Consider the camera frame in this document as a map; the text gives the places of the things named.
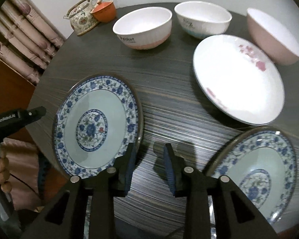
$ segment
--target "blue and white floral plate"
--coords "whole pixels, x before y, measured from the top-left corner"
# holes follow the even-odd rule
[[[238,136],[206,174],[215,178],[228,175],[273,224],[280,218],[294,191],[296,155],[281,131],[259,127]],[[211,201],[210,212],[213,216]]]
[[[138,149],[143,133],[142,106],[133,88],[113,73],[89,76],[76,84],[54,120],[53,147],[69,175],[97,175]]]

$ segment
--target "pink bowl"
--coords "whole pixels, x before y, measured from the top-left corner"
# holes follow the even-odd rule
[[[247,25],[255,43],[275,63],[291,65],[299,60],[299,43],[275,18],[263,11],[248,8]]]

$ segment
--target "white and blue bowl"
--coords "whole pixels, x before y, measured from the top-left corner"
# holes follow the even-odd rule
[[[225,8],[209,2],[182,2],[176,5],[174,10],[183,30],[199,39],[223,34],[232,19],[232,15]]]

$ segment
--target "white plate with pink flowers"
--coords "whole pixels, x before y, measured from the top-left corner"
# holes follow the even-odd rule
[[[197,46],[193,65],[206,96],[232,118],[264,125],[280,114],[285,98],[280,74],[251,42],[230,35],[208,37]]]

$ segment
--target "bamboo pattern curtain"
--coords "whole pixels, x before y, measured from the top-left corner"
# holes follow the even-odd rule
[[[0,9],[0,59],[37,84],[63,39],[28,0],[6,0]]]

